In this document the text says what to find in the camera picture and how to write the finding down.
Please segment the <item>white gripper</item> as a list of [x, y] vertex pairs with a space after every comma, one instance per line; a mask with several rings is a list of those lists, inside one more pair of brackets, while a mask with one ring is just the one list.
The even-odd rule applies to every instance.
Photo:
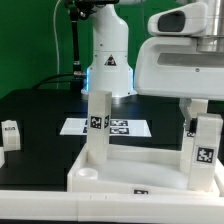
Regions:
[[149, 18], [134, 85], [141, 95], [181, 98], [191, 131], [196, 101], [224, 100], [224, 1], [192, 1]]

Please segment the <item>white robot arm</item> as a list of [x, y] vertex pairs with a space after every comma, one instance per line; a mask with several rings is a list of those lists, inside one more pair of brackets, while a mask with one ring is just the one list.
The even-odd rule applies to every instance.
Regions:
[[117, 100], [132, 94], [178, 98], [189, 129], [207, 111], [208, 101], [224, 101], [224, 0], [193, 0], [151, 16], [151, 37], [132, 69], [128, 26], [114, 5], [139, 1], [93, 2], [93, 62], [86, 89], [108, 90]]

